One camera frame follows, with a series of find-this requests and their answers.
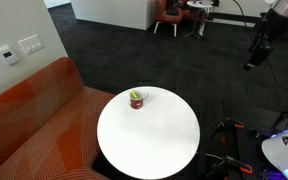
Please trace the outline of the yellow highlighter marker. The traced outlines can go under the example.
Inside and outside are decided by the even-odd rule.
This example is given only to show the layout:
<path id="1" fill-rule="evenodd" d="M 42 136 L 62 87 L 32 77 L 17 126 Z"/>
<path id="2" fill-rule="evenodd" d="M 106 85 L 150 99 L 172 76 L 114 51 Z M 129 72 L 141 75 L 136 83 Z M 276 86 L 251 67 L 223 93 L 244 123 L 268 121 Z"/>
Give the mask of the yellow highlighter marker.
<path id="1" fill-rule="evenodd" d="M 133 97 L 135 98 L 135 99 L 138 99 L 138 96 L 137 96 L 137 94 L 135 93 L 135 91 L 131 91 L 131 94 L 133 95 Z"/>

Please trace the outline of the red patterned mug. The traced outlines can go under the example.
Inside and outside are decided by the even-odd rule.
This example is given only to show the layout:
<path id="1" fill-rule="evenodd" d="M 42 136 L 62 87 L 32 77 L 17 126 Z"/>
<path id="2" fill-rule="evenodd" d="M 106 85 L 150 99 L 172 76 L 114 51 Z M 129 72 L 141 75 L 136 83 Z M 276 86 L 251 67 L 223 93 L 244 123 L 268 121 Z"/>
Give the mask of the red patterned mug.
<path id="1" fill-rule="evenodd" d="M 131 94 L 131 91 L 130 91 L 130 94 L 129 94 L 129 97 L 130 97 L 130 106 L 133 108 L 133 109 L 140 109 L 143 107 L 144 105 L 144 100 L 148 97 L 148 94 L 145 93 L 145 92 L 140 92 L 140 91 L 136 91 L 136 90 L 133 90 L 135 91 L 135 93 L 137 94 L 138 96 L 138 99 L 135 99 L 133 97 L 133 95 Z"/>

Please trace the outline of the orange chair white legs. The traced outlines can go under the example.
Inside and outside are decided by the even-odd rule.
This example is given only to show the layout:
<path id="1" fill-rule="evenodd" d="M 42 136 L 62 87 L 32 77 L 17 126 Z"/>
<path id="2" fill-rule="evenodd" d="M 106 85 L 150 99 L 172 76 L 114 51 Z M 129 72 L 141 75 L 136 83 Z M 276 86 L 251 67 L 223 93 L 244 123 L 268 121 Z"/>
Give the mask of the orange chair white legs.
<path id="1" fill-rule="evenodd" d="M 157 32 L 160 23 L 170 23 L 174 26 L 174 36 L 177 36 L 177 25 L 183 17 L 178 0 L 155 0 L 155 29 Z"/>

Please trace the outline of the small white side table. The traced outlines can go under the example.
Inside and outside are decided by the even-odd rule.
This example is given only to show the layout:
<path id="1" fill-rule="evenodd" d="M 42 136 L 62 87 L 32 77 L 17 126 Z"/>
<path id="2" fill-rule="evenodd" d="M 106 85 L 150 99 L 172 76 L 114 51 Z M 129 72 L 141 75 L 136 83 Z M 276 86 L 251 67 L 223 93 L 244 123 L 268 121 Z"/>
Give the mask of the small white side table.
<path id="1" fill-rule="evenodd" d="M 204 35 L 205 23 L 210 13 L 210 0 L 185 0 L 183 14 L 185 18 L 194 20 L 190 35 L 202 37 Z"/>

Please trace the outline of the orange patterned sofa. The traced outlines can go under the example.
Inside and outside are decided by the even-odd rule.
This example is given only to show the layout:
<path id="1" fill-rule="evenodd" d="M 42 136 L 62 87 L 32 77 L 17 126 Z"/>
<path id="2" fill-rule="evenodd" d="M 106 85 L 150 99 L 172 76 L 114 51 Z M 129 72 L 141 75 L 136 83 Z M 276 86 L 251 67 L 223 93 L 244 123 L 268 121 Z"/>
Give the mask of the orange patterned sofa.
<path id="1" fill-rule="evenodd" d="M 62 57 L 0 94 L 0 180 L 108 180 L 93 169 L 113 95 Z"/>

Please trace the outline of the white light switch plate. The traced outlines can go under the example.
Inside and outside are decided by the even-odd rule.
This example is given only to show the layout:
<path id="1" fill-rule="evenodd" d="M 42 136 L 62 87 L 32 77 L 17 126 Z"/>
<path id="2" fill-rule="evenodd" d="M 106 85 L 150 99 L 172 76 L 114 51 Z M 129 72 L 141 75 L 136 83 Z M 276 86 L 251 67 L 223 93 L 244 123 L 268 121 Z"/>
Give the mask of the white light switch plate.
<path id="1" fill-rule="evenodd" d="M 27 55 L 44 47 L 44 44 L 38 35 L 33 35 L 28 38 L 19 40 L 18 44 Z"/>

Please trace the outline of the white wall thermostat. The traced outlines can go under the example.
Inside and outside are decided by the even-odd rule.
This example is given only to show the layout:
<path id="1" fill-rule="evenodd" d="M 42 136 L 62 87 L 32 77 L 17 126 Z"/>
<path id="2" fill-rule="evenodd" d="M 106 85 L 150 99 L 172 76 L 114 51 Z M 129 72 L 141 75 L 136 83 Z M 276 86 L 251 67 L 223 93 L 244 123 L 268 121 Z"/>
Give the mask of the white wall thermostat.
<path id="1" fill-rule="evenodd" d="M 6 65 L 15 64 L 18 61 L 16 53 L 8 45 L 0 47 L 0 59 Z"/>

